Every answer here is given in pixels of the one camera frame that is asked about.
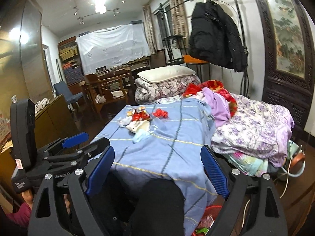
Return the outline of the maroon left sleeve forearm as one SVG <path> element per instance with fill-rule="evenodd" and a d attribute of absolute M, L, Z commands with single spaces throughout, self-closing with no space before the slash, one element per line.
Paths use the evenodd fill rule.
<path fill-rule="evenodd" d="M 16 213 L 8 213 L 9 220 L 27 229 L 31 218 L 32 204 L 24 202 Z"/>

